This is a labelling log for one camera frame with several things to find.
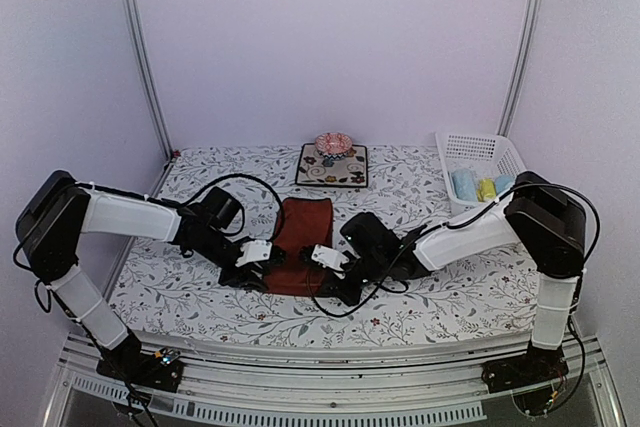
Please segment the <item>dark red towel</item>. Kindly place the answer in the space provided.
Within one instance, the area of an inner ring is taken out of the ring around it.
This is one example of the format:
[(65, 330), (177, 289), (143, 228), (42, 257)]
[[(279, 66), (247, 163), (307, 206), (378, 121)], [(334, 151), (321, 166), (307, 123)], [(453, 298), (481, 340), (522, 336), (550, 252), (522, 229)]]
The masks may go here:
[(327, 271), (302, 260), (305, 248), (332, 246), (333, 205), (329, 198), (286, 198), (278, 214), (280, 233), (274, 246), (282, 249), (285, 261), (264, 276), (266, 292), (276, 295), (310, 297), (318, 295), (327, 279)]

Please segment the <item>white plastic basket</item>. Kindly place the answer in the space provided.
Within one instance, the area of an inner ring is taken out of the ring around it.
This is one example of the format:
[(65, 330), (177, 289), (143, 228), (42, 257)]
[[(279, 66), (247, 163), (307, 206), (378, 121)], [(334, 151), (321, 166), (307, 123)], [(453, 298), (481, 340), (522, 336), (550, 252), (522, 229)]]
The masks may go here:
[(435, 134), (446, 192), (453, 216), (481, 205), (478, 201), (461, 199), (452, 181), (452, 174), (468, 169), (474, 182), (495, 179), (501, 175), (516, 178), (527, 170), (514, 144), (506, 137), (489, 134)]

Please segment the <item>blue cartoon towel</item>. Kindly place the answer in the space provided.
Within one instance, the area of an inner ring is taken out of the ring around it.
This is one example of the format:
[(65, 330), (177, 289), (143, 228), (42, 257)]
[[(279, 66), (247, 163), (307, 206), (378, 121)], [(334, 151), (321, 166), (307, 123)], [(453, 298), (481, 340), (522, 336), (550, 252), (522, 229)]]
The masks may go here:
[(515, 177), (507, 174), (502, 174), (496, 177), (494, 180), (494, 187), (497, 195), (501, 195), (502, 193), (509, 190), (515, 184)]

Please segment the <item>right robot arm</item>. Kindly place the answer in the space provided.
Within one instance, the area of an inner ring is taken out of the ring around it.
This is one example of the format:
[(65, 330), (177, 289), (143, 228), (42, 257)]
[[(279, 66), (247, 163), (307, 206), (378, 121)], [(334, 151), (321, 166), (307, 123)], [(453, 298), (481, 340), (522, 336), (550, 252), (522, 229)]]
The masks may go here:
[(517, 374), (537, 383), (556, 364), (574, 294), (588, 257), (586, 212), (572, 189), (526, 171), (496, 199), (432, 227), (399, 238), (372, 212), (352, 217), (341, 228), (350, 253), (315, 245), (310, 260), (340, 281), (356, 284), (386, 278), (427, 277), (458, 260), (521, 244), (540, 275), (532, 349), (517, 362)]

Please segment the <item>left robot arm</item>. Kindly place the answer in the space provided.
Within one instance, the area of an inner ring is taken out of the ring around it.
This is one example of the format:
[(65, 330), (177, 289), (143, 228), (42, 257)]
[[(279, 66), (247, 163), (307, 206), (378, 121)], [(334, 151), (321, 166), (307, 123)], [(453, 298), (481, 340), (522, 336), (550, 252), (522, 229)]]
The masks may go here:
[(109, 234), (169, 243), (219, 267), (246, 264), (246, 249), (225, 229), (238, 203), (217, 190), (207, 202), (176, 202), (76, 181), (53, 172), (19, 215), (16, 266), (28, 270), (70, 311), (94, 341), (111, 351), (111, 366), (128, 381), (148, 373), (148, 359), (131, 344), (126, 324), (82, 270), (77, 255), (84, 234)]

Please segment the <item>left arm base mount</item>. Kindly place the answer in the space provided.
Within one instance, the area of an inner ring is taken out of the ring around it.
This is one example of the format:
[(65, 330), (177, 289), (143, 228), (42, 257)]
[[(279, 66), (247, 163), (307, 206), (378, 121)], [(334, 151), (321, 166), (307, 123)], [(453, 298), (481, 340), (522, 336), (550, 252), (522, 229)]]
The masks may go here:
[(96, 343), (101, 359), (96, 372), (134, 386), (176, 393), (182, 380), (184, 363), (181, 352), (163, 347), (153, 353), (144, 352), (142, 342), (128, 331), (113, 348)]

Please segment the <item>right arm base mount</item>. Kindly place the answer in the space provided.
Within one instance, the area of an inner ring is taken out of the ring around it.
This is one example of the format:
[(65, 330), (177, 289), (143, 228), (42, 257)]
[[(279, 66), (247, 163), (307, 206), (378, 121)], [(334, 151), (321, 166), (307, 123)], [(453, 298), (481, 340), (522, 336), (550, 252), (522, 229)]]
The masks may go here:
[(490, 393), (561, 380), (569, 373), (561, 347), (545, 350), (529, 343), (526, 352), (482, 364), (481, 380)]

